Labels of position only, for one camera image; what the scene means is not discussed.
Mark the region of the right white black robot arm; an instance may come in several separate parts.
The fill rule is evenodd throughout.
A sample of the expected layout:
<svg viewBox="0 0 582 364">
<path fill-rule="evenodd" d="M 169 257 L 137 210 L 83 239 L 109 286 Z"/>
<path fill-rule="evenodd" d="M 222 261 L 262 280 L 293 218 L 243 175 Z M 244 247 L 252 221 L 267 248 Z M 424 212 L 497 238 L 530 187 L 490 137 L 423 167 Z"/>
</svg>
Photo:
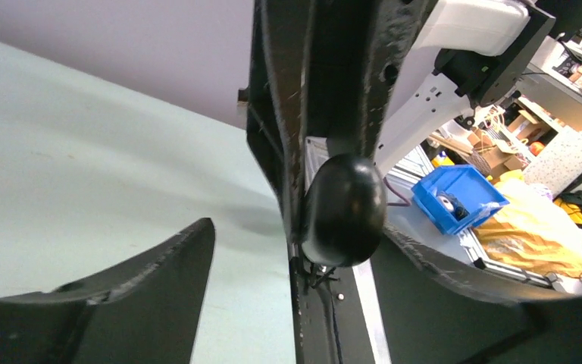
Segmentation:
<svg viewBox="0 0 582 364">
<path fill-rule="evenodd" d="M 582 27 L 582 1 L 256 1 L 247 142 L 278 199 L 288 243 L 305 227 L 305 141 L 379 155 L 405 57 L 437 47 L 435 125 L 515 85 L 543 41 Z"/>
</svg>

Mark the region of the black oval case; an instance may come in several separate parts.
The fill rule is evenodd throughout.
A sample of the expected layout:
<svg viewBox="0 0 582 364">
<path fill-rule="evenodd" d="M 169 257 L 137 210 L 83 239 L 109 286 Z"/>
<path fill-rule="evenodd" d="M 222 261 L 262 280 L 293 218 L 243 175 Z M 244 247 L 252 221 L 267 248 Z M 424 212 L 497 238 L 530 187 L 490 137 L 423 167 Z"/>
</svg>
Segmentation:
<svg viewBox="0 0 582 364">
<path fill-rule="evenodd" d="M 377 250 L 386 218 L 386 191 L 374 163 L 340 154 L 319 167 L 305 196 L 304 256 L 327 267 L 352 267 Z"/>
</svg>

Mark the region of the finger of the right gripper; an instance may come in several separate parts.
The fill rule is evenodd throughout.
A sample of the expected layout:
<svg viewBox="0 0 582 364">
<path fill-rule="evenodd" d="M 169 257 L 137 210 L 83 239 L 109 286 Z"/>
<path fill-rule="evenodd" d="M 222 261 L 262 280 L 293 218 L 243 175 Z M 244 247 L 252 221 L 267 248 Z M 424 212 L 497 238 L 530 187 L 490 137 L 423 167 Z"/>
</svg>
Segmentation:
<svg viewBox="0 0 582 364">
<path fill-rule="evenodd" d="M 305 195 L 308 73 L 316 4 L 256 1 L 247 143 L 277 197 L 288 241 L 299 238 Z"/>
<path fill-rule="evenodd" d="M 435 1 L 321 1 L 316 123 L 331 155 L 372 158 L 394 85 Z"/>
</svg>

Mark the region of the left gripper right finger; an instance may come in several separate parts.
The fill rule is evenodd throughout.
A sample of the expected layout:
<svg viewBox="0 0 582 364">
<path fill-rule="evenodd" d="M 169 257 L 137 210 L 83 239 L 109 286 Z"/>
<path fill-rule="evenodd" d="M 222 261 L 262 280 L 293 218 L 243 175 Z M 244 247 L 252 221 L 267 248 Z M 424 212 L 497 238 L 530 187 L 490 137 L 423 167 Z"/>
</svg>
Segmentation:
<svg viewBox="0 0 582 364">
<path fill-rule="evenodd" d="M 392 224 L 371 265 L 400 363 L 582 363 L 582 295 L 498 277 Z"/>
</svg>

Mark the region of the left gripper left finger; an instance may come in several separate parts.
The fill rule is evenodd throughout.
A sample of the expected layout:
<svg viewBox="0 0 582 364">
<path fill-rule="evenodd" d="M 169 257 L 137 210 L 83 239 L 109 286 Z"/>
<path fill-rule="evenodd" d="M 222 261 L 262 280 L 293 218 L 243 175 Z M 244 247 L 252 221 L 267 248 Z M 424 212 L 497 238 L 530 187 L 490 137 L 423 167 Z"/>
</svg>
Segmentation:
<svg viewBox="0 0 582 364">
<path fill-rule="evenodd" d="M 188 363 L 214 243 L 201 218 L 94 275 L 0 298 L 0 363 Z"/>
</svg>

